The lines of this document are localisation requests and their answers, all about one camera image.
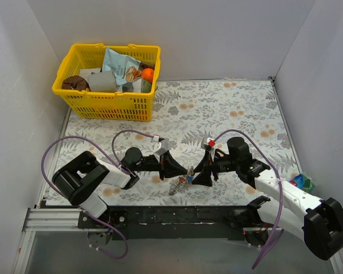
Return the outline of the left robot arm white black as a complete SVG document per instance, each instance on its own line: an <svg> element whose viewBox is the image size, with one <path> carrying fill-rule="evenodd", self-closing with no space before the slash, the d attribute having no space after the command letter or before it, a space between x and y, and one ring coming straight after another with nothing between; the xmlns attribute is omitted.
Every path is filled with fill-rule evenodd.
<svg viewBox="0 0 343 274"><path fill-rule="evenodd" d="M121 163L131 172L158 172L161 180L188 173L187 169L164 148L160 148L152 155L143 156L139 148L131 147L126 151ZM96 193L97 187L105 183L128 190L138 181L138 175L127 175L118 168L98 160L89 151L81 153L60 168L52 178L55 187L71 205L91 214L90 221L97 228L105 228L110 223L107 204Z"/></svg>

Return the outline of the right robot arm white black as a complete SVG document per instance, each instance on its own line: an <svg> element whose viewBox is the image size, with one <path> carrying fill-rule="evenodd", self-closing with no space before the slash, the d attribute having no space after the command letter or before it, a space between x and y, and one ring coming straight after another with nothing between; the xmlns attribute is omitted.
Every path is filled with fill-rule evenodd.
<svg viewBox="0 0 343 274"><path fill-rule="evenodd" d="M252 157L243 138L230 138L227 145L226 154L215 148L213 139L203 139L205 154L194 170L197 175L192 184L210 187L220 173L235 172L241 181L263 192L243 213L252 226L276 223L303 240L321 260L343 248L343 208L337 200L323 200L292 183L278 181L269 165Z"/></svg>

